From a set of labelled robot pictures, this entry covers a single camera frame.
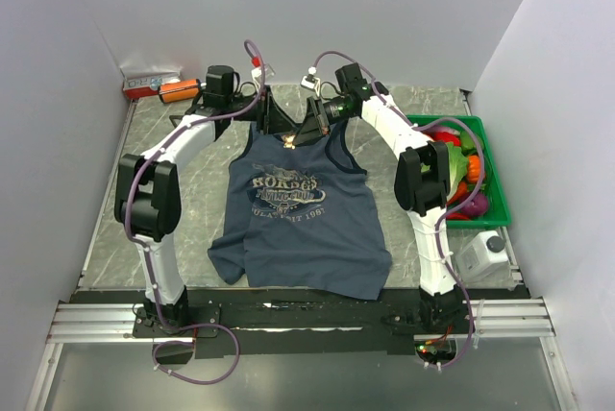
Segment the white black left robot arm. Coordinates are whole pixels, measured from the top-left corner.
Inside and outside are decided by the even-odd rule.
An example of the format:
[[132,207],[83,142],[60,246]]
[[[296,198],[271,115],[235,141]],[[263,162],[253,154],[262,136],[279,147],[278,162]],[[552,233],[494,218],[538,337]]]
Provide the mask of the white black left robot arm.
[[173,130],[140,155],[117,165],[114,217],[138,250],[146,276],[146,319],[170,336],[189,327],[187,290],[180,276],[174,232],[182,215],[180,174],[234,121],[253,122],[264,134],[288,134],[295,122],[276,103],[266,78],[270,67],[253,61],[255,90],[243,94],[239,76],[212,65],[188,110],[173,116]]

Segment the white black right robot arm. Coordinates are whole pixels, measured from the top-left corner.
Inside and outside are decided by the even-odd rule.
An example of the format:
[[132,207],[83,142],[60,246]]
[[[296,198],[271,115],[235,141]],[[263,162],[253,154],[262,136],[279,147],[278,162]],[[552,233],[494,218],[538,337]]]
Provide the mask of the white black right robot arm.
[[308,145],[332,132],[338,123],[358,117],[371,126],[397,159],[395,198],[412,224],[420,262],[419,317],[430,332],[441,332],[462,316],[463,295],[451,273],[446,223],[451,192],[449,150],[445,143],[421,133],[403,115],[393,97],[378,83],[369,83],[356,62],[335,71],[340,94],[322,97],[313,65],[301,87],[307,99],[303,123],[291,137],[293,147]]

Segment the blue sleeveless shirt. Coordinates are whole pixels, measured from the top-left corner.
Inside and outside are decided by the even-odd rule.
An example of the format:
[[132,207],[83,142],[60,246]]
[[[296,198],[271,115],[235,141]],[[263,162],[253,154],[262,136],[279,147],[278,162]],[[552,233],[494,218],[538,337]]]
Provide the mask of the blue sleeveless shirt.
[[346,123],[286,148],[249,131],[229,166],[222,235],[208,256],[228,284],[307,287],[373,301],[392,265],[367,172],[349,151]]

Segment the gold brooch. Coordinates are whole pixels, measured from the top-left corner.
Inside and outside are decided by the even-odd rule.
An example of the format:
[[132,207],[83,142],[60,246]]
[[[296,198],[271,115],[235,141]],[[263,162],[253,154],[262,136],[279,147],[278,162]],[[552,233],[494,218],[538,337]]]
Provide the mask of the gold brooch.
[[288,134],[283,136],[283,146],[285,147],[285,149],[295,149],[294,138],[294,134]]

